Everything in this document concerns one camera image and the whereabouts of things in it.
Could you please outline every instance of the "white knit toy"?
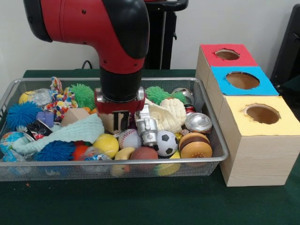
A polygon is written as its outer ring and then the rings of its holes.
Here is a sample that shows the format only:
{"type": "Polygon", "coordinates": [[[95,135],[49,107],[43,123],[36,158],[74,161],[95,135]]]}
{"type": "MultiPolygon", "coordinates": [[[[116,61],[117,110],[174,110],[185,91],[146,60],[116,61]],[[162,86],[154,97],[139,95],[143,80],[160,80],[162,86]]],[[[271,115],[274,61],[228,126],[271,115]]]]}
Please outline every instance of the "white knit toy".
{"type": "Polygon", "coordinates": [[[145,104],[149,105],[150,117],[155,119],[158,130],[166,130],[173,133],[180,133],[181,126],[186,120],[184,104],[176,99],[165,99],[161,106],[146,99],[145,104]]]}

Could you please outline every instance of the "wire mesh tray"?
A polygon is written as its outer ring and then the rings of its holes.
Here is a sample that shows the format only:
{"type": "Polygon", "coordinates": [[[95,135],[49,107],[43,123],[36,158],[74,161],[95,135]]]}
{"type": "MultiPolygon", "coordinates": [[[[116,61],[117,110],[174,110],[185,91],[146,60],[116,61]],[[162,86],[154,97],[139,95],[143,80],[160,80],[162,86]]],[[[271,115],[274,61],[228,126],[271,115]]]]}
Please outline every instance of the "wire mesh tray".
{"type": "MultiPolygon", "coordinates": [[[[99,87],[99,78],[61,78],[63,87],[83,83],[92,89],[99,87]]],[[[26,91],[49,88],[50,78],[23,78],[11,82],[0,101],[0,137],[9,132],[6,124],[7,109],[17,104],[26,91]]],[[[208,138],[213,149],[211,158],[182,158],[157,160],[112,160],[112,161],[67,161],[67,162],[1,162],[0,181],[17,180],[74,180],[114,178],[112,170],[128,167],[130,171],[122,178],[157,176],[208,176],[220,161],[228,156],[228,149],[220,130],[209,98],[201,81],[196,78],[143,78],[145,89],[159,86],[168,92],[176,88],[187,88],[195,97],[195,108],[207,114],[213,123],[208,138]]]]}

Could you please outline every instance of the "black cable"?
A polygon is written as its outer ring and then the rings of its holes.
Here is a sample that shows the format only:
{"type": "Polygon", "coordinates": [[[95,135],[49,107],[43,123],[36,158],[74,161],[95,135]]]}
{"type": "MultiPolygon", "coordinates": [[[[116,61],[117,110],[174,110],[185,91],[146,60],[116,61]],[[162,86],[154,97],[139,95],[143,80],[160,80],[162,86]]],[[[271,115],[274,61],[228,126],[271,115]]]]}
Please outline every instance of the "black cable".
{"type": "Polygon", "coordinates": [[[87,63],[89,64],[90,69],[93,69],[93,66],[92,66],[91,62],[88,61],[88,60],[84,61],[84,63],[83,63],[83,65],[82,65],[81,69],[84,69],[84,67],[85,67],[85,65],[86,65],[87,63]]]}

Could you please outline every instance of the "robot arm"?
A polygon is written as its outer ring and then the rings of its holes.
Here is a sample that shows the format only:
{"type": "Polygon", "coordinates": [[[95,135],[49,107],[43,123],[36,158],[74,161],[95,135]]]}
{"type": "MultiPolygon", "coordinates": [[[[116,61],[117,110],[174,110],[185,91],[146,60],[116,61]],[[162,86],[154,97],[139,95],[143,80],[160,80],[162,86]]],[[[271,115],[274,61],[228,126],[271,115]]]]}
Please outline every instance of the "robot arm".
{"type": "Polygon", "coordinates": [[[99,54],[100,113],[143,109],[140,89],[149,44],[143,0],[24,0],[34,35],[43,41],[90,45],[99,54]]]}

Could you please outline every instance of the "green spiky ball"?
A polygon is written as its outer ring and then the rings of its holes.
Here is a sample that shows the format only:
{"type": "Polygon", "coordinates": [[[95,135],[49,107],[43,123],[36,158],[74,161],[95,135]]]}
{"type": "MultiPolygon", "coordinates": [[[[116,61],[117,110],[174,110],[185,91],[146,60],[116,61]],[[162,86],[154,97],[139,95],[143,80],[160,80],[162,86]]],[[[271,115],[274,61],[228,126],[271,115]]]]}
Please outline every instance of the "green spiky ball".
{"type": "Polygon", "coordinates": [[[172,97],[179,99],[183,104],[187,103],[186,97],[183,95],[182,92],[175,92],[172,94],[172,97]]]}
{"type": "Polygon", "coordinates": [[[71,91],[75,94],[75,100],[80,108],[89,107],[91,110],[95,108],[93,90],[81,83],[72,85],[71,91]]]}
{"type": "Polygon", "coordinates": [[[164,99],[170,98],[171,95],[160,87],[149,87],[146,89],[147,98],[159,105],[164,99]]]}

